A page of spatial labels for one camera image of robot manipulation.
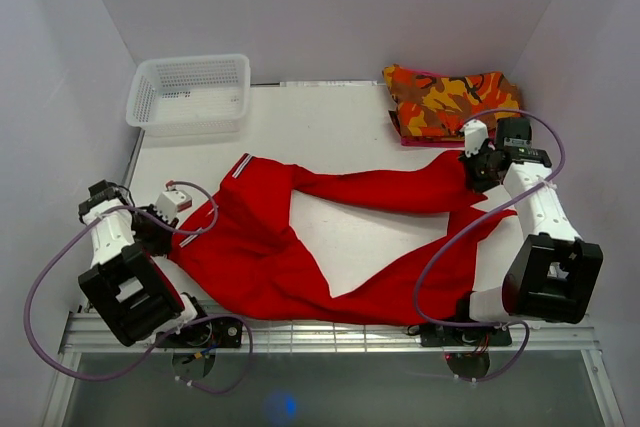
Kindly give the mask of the red trousers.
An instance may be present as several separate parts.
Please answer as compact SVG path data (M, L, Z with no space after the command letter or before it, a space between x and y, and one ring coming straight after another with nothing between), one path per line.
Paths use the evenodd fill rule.
M362 227L292 221L295 194L424 220L445 234L391 248ZM506 218L486 217L453 151L413 171L321 174L244 155L172 240L170 260L227 310L261 320L408 326L446 320L476 280L479 244Z

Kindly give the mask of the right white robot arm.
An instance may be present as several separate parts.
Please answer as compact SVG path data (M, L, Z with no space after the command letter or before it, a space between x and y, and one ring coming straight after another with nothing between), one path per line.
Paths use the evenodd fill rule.
M474 344L488 322L515 318L552 323L582 321L602 263L599 245L582 239L570 223L549 181L552 162L532 145L528 119L506 117L490 131L479 120L466 122L462 162L467 185L478 193L503 186L515 200L523 243L513 259L498 267L496 287L475 289L457 303L451 329Z

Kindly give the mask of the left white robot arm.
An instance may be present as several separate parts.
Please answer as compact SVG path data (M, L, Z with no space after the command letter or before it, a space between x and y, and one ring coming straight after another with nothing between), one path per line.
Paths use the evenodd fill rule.
M178 292L157 263L171 252L168 229L191 205L189 194L170 187L134 212L127 190L102 180L78 206L81 222L91 228L93 250L79 286L125 346L171 328L170 339L179 346L199 347L212 338L212 323L195 297Z

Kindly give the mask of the pink folded trousers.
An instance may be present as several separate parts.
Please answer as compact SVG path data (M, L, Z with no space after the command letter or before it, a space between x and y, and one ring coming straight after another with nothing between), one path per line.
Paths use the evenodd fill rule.
M383 69L393 101L388 115L403 146L460 147L457 130L469 112L452 98L450 77L398 64Z

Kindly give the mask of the orange camouflage folded trousers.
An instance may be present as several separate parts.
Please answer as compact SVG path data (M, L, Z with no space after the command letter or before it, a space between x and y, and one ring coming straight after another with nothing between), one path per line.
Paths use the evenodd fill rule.
M499 71L449 77L393 64L382 74L395 103L390 119L403 142L456 142L469 117L478 114L494 131L499 119L523 108L519 88Z

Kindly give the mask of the white perforated plastic basket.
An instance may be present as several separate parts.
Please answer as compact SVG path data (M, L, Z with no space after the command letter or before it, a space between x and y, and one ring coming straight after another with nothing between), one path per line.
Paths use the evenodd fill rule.
M126 122L156 137L235 133L249 110L250 85L243 54L146 60L132 80Z

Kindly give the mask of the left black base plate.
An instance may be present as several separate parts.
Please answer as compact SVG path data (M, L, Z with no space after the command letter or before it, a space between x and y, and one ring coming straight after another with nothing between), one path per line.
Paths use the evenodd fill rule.
M239 348L242 345L243 324L229 316L219 317L201 324L183 328L159 344L162 348Z

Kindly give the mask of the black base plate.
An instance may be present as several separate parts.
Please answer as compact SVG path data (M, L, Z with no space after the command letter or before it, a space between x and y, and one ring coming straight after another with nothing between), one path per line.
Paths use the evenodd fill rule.
M229 316L219 317L201 324L183 328L159 344L162 348L239 348L242 345L243 324Z
M418 335L422 347L508 347L512 345L509 330L490 327L449 327L420 324Z

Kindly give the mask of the aluminium frame rail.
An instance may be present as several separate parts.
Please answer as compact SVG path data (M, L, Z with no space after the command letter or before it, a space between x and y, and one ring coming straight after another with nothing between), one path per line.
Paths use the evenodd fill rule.
M423 348L419 336L401 327L335 324L321 321L246 321L251 333L243 333L242 352L264 354L298 353L391 353L417 352ZM63 353L141 353L151 345L143 340L130 347L120 344L93 311L72 314L66 324L60 351ZM578 325L532 322L527 351L598 350L595 329Z

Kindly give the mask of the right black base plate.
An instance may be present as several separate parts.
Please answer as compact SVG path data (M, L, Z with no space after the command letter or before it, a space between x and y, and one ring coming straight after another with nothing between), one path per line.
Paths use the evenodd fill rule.
M509 330L490 327L449 327L420 324L418 335L422 347L508 347L512 345Z

